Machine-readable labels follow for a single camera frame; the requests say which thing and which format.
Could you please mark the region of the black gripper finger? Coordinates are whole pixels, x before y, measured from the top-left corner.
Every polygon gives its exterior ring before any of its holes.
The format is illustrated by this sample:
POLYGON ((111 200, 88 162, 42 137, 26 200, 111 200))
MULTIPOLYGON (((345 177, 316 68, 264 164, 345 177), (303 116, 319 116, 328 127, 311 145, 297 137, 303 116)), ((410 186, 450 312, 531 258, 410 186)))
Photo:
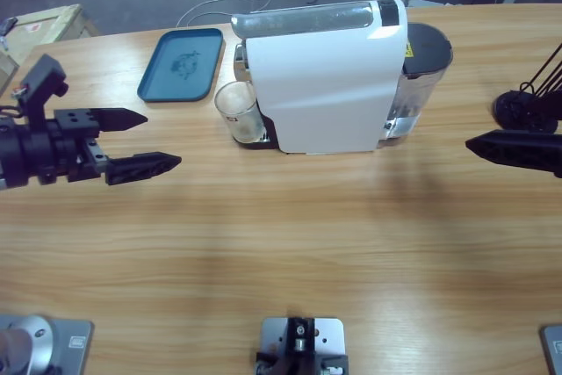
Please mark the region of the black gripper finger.
POLYGON ((489 162, 552 173, 561 178, 561 135, 493 130, 473 137, 465 146, 489 162))

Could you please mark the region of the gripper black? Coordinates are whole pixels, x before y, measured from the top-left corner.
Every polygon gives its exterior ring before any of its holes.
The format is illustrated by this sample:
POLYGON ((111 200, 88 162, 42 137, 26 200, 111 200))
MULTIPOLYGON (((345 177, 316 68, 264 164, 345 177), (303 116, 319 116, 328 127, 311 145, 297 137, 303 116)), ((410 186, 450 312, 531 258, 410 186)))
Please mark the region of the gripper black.
POLYGON ((126 108, 56 110, 44 125, 16 122, 14 115, 1 118, 1 188, 41 185, 58 177, 69 182, 99 178, 108 185, 126 184, 159 176, 174 169, 182 158, 163 152, 110 159, 97 144, 102 132, 126 131, 148 118, 126 108))

